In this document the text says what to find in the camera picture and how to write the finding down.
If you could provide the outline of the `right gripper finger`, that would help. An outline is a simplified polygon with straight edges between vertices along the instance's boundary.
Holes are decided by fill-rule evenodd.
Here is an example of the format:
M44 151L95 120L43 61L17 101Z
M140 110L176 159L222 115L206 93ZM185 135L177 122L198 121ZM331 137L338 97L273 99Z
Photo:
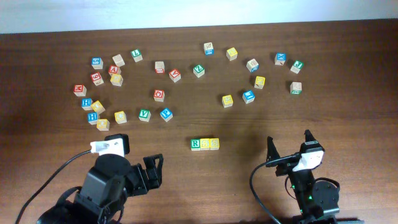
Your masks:
M273 138L267 137L267 157L266 157L266 167L274 167L277 165L280 159L280 155L277 152Z
M304 135L305 135L305 142L316 141L316 139L313 137L309 129L305 130Z

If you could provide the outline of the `green R letter block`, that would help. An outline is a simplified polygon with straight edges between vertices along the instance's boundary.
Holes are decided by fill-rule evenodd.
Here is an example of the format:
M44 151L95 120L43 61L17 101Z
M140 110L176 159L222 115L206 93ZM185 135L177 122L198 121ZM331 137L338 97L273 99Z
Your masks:
M190 140L190 148L192 151L200 151L200 140L199 139L191 139Z

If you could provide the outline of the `yellow S block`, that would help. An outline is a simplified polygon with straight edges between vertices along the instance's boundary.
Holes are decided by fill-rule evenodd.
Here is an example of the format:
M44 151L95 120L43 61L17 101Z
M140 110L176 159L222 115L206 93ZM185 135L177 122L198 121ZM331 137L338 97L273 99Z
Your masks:
M210 139L210 150L218 150L220 148L220 140L218 138Z
M200 139L200 149L201 150L210 150L210 139L209 138L201 138Z

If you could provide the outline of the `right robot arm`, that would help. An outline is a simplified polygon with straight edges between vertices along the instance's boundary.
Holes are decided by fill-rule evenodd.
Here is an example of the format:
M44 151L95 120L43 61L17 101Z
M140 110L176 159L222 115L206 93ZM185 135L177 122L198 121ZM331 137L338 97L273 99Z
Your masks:
M266 167L275 167L276 176L287 176L293 188L301 215L296 223L336 223L340 184L332 179L314 178L312 170L322 163L325 149L305 130L305 141L300 150L282 157L277 152L273 138L267 138Z

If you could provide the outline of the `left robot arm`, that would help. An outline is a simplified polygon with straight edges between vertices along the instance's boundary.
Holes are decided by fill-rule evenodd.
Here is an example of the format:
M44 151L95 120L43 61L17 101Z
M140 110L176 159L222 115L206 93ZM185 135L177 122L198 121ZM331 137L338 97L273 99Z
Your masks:
M65 191L38 223L109 223L129 197L145 195L162 183L163 155L143 158L145 168L122 156L99 156L82 186Z

